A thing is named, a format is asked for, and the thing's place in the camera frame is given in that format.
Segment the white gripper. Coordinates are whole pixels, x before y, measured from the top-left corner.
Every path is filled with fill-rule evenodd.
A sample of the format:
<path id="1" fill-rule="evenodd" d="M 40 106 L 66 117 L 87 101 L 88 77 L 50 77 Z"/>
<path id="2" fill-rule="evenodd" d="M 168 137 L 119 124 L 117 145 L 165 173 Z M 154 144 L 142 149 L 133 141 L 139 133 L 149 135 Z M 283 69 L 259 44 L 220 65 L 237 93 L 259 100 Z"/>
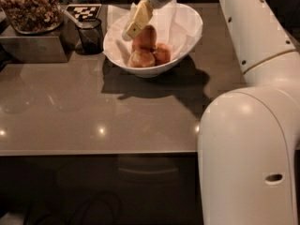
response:
<path id="1" fill-rule="evenodd" d="M 138 36 L 153 16 L 153 8 L 162 8 L 172 0 L 140 0 L 130 7 L 128 21 L 122 33 L 125 41 L 130 41 Z"/>

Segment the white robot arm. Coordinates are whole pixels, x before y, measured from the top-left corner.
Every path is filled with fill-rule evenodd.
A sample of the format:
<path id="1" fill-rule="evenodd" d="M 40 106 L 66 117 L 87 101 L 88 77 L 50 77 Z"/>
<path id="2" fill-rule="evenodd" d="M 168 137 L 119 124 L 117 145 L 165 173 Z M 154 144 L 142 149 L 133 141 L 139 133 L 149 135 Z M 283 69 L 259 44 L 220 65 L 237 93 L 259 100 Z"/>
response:
<path id="1" fill-rule="evenodd" d="M 265 0 L 218 0 L 246 87 L 206 108 L 203 225 L 298 225 L 300 54 Z"/>

